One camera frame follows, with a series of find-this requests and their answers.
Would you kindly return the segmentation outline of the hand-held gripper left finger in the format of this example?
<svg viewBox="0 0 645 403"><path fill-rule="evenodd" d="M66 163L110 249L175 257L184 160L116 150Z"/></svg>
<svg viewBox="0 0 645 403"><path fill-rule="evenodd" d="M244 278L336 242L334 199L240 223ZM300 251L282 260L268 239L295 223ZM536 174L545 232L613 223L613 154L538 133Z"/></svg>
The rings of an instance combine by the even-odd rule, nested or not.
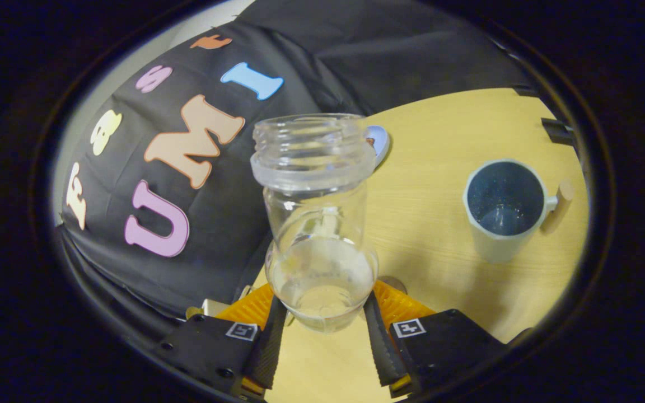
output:
<svg viewBox="0 0 645 403"><path fill-rule="evenodd" d="M189 311L158 343L158 356L205 387L240 400L262 400L278 367L287 309L269 284L217 316Z"/></svg>

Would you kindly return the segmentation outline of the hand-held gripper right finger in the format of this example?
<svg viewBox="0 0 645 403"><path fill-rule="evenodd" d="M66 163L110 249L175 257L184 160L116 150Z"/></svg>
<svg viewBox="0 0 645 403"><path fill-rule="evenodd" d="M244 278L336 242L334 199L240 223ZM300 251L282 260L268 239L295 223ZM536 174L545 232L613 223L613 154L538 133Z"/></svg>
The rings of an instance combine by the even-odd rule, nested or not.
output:
<svg viewBox="0 0 645 403"><path fill-rule="evenodd" d="M382 281L363 311L378 378L392 398L446 387L507 350L463 312L433 311Z"/></svg>

